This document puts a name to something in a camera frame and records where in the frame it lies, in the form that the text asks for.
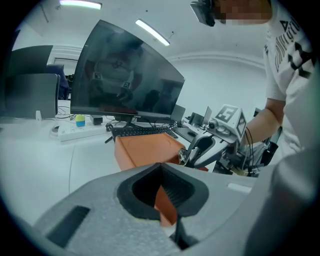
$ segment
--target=orange box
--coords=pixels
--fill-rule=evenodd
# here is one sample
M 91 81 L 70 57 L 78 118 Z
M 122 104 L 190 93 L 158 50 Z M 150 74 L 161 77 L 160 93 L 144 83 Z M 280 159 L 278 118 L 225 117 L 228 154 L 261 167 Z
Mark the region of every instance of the orange box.
M 121 171 L 154 163 L 179 164 L 178 152 L 185 146 L 166 133 L 132 137 L 116 137 L 114 155 Z M 161 215 L 161 224 L 171 226 L 177 211 L 160 186 L 154 206 Z

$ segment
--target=white ceiling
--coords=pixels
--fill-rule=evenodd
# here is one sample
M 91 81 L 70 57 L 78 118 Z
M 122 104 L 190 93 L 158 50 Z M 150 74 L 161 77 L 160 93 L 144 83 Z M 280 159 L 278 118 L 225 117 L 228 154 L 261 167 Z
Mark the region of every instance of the white ceiling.
M 43 4 L 49 23 L 42 30 L 44 42 L 82 47 L 101 19 L 136 35 L 165 57 L 212 51 L 220 54 L 231 52 L 249 59 L 263 58 L 265 25 L 225 26 L 217 22 L 214 27 L 205 26 L 197 21 L 190 8 L 192 0 L 99 1 L 101 10 L 71 6 L 61 6 L 56 10 L 59 1 L 46 0 Z M 142 19 L 161 33 L 169 40 L 170 46 L 155 41 L 135 24 L 137 19 Z

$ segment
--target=desk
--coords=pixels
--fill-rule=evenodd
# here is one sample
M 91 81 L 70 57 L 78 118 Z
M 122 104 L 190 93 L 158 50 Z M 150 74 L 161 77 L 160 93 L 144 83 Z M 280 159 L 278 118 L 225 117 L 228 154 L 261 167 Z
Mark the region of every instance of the desk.
M 69 115 L 69 100 L 59 100 L 58 105 Z M 113 141 L 105 144 L 111 132 L 64 142 L 51 135 L 53 127 L 68 123 L 75 121 L 0 119 L 1 193 L 9 209 L 31 225 L 82 185 L 121 171 L 114 157 Z M 190 145 L 180 136 L 177 140 L 187 148 Z

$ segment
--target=keyboard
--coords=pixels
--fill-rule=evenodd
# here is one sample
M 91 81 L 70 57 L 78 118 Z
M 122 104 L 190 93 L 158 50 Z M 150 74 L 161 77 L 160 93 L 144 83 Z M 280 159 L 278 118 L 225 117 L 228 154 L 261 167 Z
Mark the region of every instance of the keyboard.
M 141 136 L 150 134 L 168 134 L 171 137 L 178 139 L 178 136 L 174 134 L 168 127 L 139 127 L 139 128 L 112 128 L 111 129 L 113 140 L 116 137 L 130 137 L 130 136 Z

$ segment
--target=power strip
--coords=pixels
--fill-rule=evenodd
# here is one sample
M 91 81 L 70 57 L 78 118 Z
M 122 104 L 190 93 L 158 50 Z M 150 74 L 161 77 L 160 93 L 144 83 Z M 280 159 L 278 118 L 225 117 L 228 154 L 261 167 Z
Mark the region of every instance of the power strip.
M 85 126 L 77 127 L 76 124 L 70 123 L 58 128 L 58 138 L 61 142 L 91 137 L 107 133 L 106 126 L 93 125 L 92 122 L 85 122 Z

